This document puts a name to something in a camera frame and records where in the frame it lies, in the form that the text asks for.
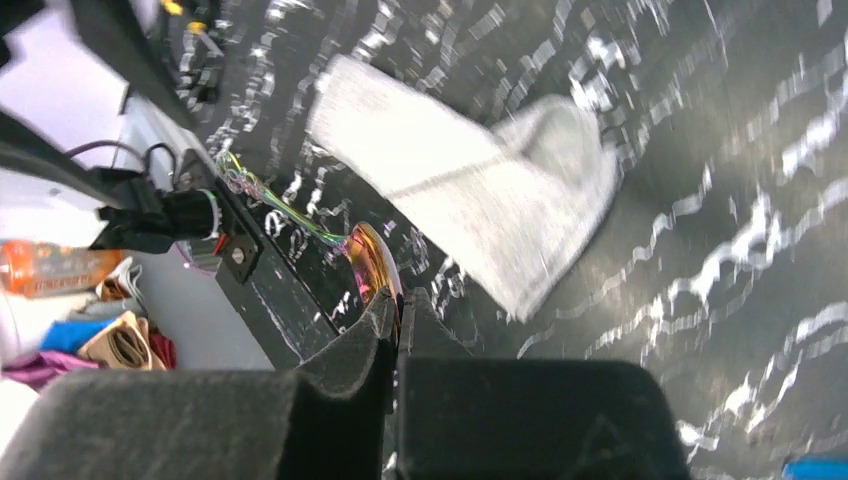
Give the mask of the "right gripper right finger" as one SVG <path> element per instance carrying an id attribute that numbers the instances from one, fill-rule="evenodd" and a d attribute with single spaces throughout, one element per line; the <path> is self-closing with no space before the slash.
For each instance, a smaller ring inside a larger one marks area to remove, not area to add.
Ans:
<path id="1" fill-rule="evenodd" d="M 398 357 L 400 479 L 686 479 L 666 397 L 625 361 L 480 358 L 421 288 Z"/>

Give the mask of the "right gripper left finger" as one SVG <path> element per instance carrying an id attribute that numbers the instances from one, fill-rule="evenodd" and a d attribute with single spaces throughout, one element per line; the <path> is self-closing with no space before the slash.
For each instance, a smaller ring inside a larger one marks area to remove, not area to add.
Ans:
<path id="1" fill-rule="evenodd" d="M 377 479 L 395 300 L 286 371 L 76 371 L 39 396 L 5 479 Z"/>

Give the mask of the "iridescent gold spoon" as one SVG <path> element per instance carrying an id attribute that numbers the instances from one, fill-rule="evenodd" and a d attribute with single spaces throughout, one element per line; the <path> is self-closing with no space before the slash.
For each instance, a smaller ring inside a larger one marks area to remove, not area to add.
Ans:
<path id="1" fill-rule="evenodd" d="M 388 246 L 370 224 L 359 222 L 347 235 L 334 234 L 286 204 L 265 182 L 244 167 L 234 153 L 220 151 L 213 161 L 217 174 L 231 191 L 245 194 L 283 214 L 330 250 L 346 257 L 364 304 L 370 304 L 380 290 L 387 289 L 395 307 L 393 333 L 400 334 L 404 304 L 402 283 Z"/>

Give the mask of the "grey cloth napkin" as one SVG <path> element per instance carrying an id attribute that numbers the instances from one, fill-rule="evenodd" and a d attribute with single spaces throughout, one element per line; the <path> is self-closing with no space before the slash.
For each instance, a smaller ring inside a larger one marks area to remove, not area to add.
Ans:
<path id="1" fill-rule="evenodd" d="M 523 322 L 581 255 L 618 185 L 595 115 L 565 97 L 484 127 L 348 56 L 330 61 L 307 132 Z"/>

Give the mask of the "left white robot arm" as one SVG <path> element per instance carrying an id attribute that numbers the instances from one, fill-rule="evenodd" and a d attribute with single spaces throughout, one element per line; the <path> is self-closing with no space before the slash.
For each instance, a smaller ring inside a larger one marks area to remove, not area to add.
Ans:
<path id="1" fill-rule="evenodd" d="M 130 1 L 70 1 L 79 42 L 121 76 L 131 92 L 184 132 L 195 125 L 176 83 L 148 43 Z M 79 164 L 28 123 L 1 113 L 1 200 L 18 216 L 4 240 L 165 253 L 176 241 L 208 239 L 222 223 L 213 191 L 166 191 L 140 171 Z"/>

